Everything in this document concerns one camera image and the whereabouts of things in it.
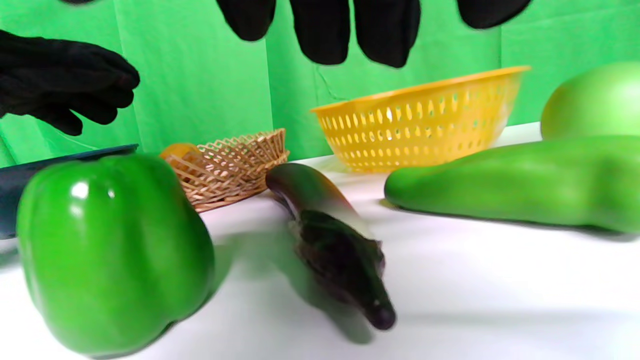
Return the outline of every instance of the blue container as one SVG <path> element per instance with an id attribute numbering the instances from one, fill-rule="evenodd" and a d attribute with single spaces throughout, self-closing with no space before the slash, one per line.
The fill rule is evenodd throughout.
<path id="1" fill-rule="evenodd" d="M 109 155 L 132 154 L 136 152 L 137 148 L 138 144 L 135 143 L 0 168 L 0 240 L 10 239 L 16 236 L 15 221 L 22 191 L 24 191 L 24 187 L 27 186 L 29 180 L 31 180 L 38 171 L 50 165 L 64 163 L 66 161 L 91 161 Z"/>

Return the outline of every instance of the green bell pepper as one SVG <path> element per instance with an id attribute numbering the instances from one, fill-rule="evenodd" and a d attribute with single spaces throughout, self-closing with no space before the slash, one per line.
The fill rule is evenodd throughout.
<path id="1" fill-rule="evenodd" d="M 40 171 L 17 232 L 35 307 L 60 343 L 86 356 L 140 350 L 213 293 L 207 228 L 156 156 Z"/>

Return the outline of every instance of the black glove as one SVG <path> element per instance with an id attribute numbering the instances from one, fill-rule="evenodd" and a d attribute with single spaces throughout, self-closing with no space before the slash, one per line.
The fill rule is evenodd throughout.
<path id="1" fill-rule="evenodd" d="M 474 29 L 490 29 L 520 15 L 531 0 L 458 0 L 465 24 Z"/>
<path id="2" fill-rule="evenodd" d="M 93 0 L 62 0 L 90 3 Z M 462 20 L 488 29 L 522 13 L 531 0 L 457 0 Z M 227 24 L 243 40 L 262 39 L 273 21 L 276 0 L 217 0 Z M 347 58 L 349 0 L 290 0 L 302 53 L 315 63 L 338 65 Z M 372 61 L 404 67 L 420 24 L 420 0 L 353 0 L 358 45 Z"/>
<path id="3" fill-rule="evenodd" d="M 83 123 L 71 110 L 110 124 L 131 105 L 139 83 L 133 66 L 100 46 L 0 31 L 0 117 L 31 115 L 80 135 Z"/>

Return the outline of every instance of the purple eggplant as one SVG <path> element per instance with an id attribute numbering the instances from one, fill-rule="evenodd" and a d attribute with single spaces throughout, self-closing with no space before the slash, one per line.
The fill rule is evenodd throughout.
<path id="1" fill-rule="evenodd" d="M 288 209 L 296 253 L 336 300 L 355 306 L 379 330 L 396 323 L 382 280 L 385 256 L 365 222 L 320 171 L 299 163 L 271 169 L 267 187 Z"/>

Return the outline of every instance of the white table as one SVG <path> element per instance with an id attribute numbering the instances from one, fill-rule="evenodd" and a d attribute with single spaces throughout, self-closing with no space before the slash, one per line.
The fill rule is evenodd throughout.
<path id="1" fill-rule="evenodd" d="M 539 139 L 509 127 L 499 144 Z M 324 171 L 383 241 L 390 332 L 321 296 L 266 194 L 203 214 L 215 297 L 135 360 L 638 360 L 640 241 L 571 229 L 412 215 L 380 204 L 384 176 Z M 0 359 L 75 360 L 45 327 L 19 266 L 0 270 Z"/>

